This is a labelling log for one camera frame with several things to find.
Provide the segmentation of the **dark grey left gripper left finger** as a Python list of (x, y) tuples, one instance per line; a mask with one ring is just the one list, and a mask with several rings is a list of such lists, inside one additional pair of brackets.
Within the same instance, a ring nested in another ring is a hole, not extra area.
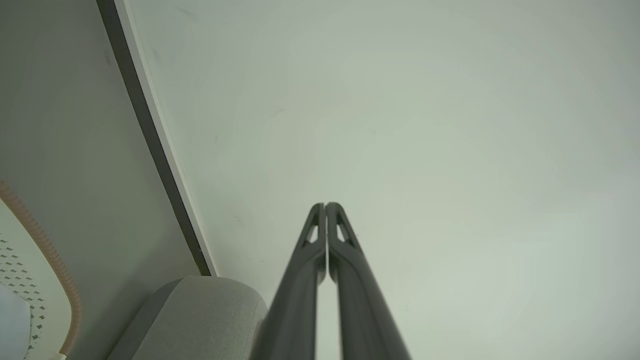
[(324, 203), (316, 203), (258, 331), (251, 360), (316, 358), (317, 293), (327, 273), (326, 221)]

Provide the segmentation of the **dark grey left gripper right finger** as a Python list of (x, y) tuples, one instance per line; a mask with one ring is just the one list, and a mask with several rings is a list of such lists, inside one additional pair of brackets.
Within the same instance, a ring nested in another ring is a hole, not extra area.
[(326, 206), (327, 259), (337, 287), (344, 360), (409, 360), (410, 354), (345, 209)]

